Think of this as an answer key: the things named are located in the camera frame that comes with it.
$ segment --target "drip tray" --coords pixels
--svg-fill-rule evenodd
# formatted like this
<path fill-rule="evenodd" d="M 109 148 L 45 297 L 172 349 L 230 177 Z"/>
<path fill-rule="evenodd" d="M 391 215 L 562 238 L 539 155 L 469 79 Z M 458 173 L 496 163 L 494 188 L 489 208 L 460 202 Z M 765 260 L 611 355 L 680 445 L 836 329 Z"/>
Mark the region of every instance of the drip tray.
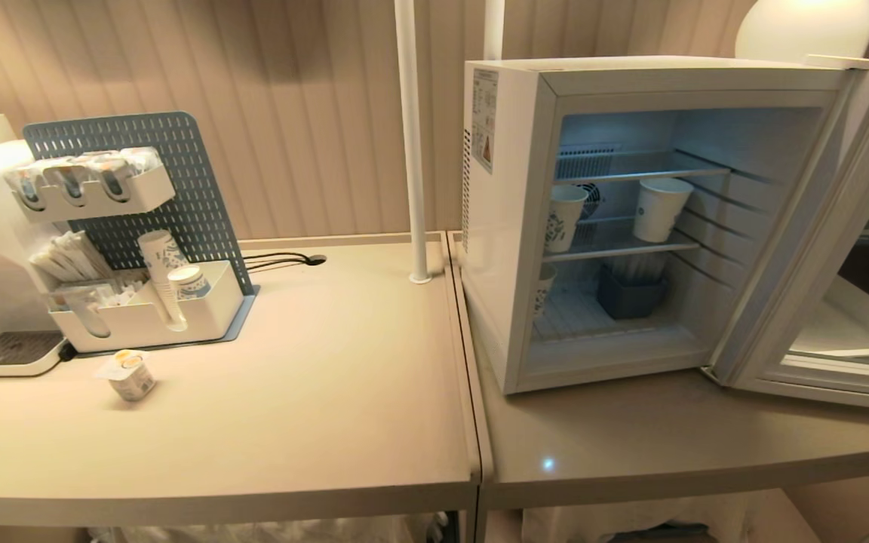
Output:
<path fill-rule="evenodd" d="M 58 331 L 0 333 L 0 377 L 27 377 L 51 370 L 59 362 L 63 343 Z"/>

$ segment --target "white pole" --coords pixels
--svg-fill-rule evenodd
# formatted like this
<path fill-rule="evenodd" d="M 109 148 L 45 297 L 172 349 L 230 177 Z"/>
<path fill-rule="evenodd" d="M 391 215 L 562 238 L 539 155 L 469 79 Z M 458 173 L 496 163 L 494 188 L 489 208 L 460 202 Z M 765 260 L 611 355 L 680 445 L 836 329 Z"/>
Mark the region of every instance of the white pole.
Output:
<path fill-rule="evenodd" d="M 431 281 L 425 242 L 425 188 L 421 174 L 421 118 L 418 112 L 418 66 L 414 41 L 414 0 L 394 0 L 398 31 L 398 72 L 401 76 L 401 123 L 404 125 L 404 165 L 407 166 L 407 212 L 411 222 L 413 270 L 411 282 Z"/>
<path fill-rule="evenodd" d="M 485 0 L 485 60 L 501 60 L 505 34 L 505 0 Z"/>

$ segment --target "fridge vent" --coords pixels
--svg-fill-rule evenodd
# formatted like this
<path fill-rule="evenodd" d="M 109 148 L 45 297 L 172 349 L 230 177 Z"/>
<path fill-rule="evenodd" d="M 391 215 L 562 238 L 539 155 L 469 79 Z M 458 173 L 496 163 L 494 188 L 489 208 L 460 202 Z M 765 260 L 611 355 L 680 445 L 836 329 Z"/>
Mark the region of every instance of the fridge vent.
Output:
<path fill-rule="evenodd" d="M 471 173 L 471 133 L 462 135 L 462 249 L 468 252 L 468 184 Z"/>
<path fill-rule="evenodd" d="M 562 145 L 558 152 L 555 179 L 608 175 L 613 165 L 611 155 L 618 152 L 620 147 L 618 143 Z"/>

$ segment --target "wall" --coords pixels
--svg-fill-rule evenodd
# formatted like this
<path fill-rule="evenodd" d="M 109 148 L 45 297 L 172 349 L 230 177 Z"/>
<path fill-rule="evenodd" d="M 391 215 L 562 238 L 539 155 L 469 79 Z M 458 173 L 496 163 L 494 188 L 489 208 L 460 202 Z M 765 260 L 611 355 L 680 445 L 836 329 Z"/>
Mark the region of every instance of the wall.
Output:
<path fill-rule="evenodd" d="M 729 56 L 752 0 L 508 0 L 504 56 Z M 0 113 L 183 109 L 241 238 L 407 230 L 391 0 L 0 0 Z M 428 227 L 459 227 L 483 0 L 416 0 Z"/>

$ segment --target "pegboard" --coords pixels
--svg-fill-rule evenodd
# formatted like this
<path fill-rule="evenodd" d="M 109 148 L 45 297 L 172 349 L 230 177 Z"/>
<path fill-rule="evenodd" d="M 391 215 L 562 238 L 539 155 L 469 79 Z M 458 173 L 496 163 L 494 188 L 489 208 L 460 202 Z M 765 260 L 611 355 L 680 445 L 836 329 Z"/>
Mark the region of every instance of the pegboard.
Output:
<path fill-rule="evenodd" d="M 245 296 L 254 288 L 223 205 L 200 128 L 189 113 L 147 113 L 29 124 L 22 135 L 35 158 L 124 147 L 155 147 L 176 196 L 148 213 L 70 220 L 86 231 L 113 269 L 144 268 L 137 238 L 167 229 L 190 262 L 228 260 Z"/>

